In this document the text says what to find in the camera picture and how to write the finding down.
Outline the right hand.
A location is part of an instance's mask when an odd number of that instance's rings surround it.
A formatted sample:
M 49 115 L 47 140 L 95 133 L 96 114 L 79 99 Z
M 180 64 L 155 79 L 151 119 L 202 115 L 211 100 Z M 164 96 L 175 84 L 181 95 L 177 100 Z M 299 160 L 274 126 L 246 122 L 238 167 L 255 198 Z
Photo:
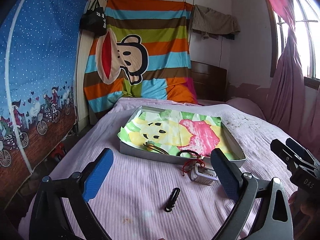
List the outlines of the right hand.
M 298 189 L 289 198 L 293 239 L 319 239 L 319 197 Z

